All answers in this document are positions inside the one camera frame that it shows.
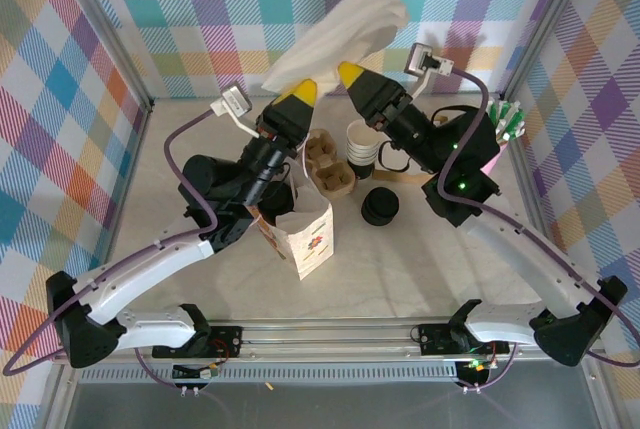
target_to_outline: vent grille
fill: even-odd
[[[151,365],[162,379],[170,380],[170,364]],[[229,363],[212,382],[401,382],[451,381],[456,378],[454,362],[386,363]],[[145,383],[152,379],[137,364],[101,364],[85,369],[81,383]]]

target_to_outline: table surface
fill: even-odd
[[[477,103],[475,95],[421,98],[427,113],[438,107]],[[256,99],[255,117],[269,100]],[[178,126],[208,108],[207,101],[159,101],[139,156],[122,213],[113,260],[156,239],[184,211],[177,180],[162,145]],[[313,127],[327,129],[344,157],[345,131],[358,114],[347,98],[325,98]],[[236,160],[248,136],[227,117],[211,117],[174,142],[180,167],[193,154]],[[517,212],[522,198],[504,154],[491,176]],[[393,189],[400,211],[391,224],[372,227],[360,215],[376,186]],[[195,303],[209,319],[450,316],[466,300],[526,303],[533,290],[492,250],[437,217],[417,185],[360,181],[333,202],[335,253],[304,280],[251,228],[243,238],[205,261],[182,269],[136,299],[137,310],[157,311]]]

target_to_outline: colorful plaid backdrop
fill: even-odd
[[[45,280],[103,260],[141,116],[76,0],[0,0],[0,366]],[[20,362],[57,348],[49,330]],[[0,376],[0,429],[32,426],[48,370]]]
[[[533,107],[525,144],[555,242],[629,287],[640,326],[640,0],[571,0],[520,98]],[[605,339],[640,357],[616,323]],[[640,371],[616,370],[640,427]]]
[[[205,97],[240,80],[252,95],[264,72],[296,38],[339,0],[101,0],[157,97]],[[416,40],[498,87],[500,76],[538,0],[403,0],[411,21],[367,65],[406,81],[402,73]],[[438,80],[456,92],[460,80]],[[474,89],[463,85],[462,89]]]

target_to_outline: white table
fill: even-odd
[[[426,112],[477,96],[423,98]],[[257,99],[256,117],[269,100]],[[137,170],[123,211],[114,258],[149,244],[181,214],[185,202],[162,144],[176,127],[207,109],[207,101],[160,101],[151,115]],[[345,131],[355,120],[347,98],[327,98],[313,127],[327,129],[344,157]],[[193,154],[236,160],[248,136],[227,117],[211,117],[174,143],[179,166]],[[492,173],[514,208],[524,214],[508,155]],[[373,187],[392,188],[400,212],[385,227],[360,215]],[[211,319],[449,316],[470,298],[496,303],[535,301],[535,293],[491,249],[454,230],[430,210],[418,186],[366,180],[334,202],[335,254],[303,281],[257,228],[222,253],[181,270],[132,304],[158,310],[195,303]]]

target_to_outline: white cloth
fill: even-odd
[[[271,66],[262,88],[282,93],[310,78],[319,99],[340,83],[341,62],[384,49],[408,21],[402,0],[342,0]]]

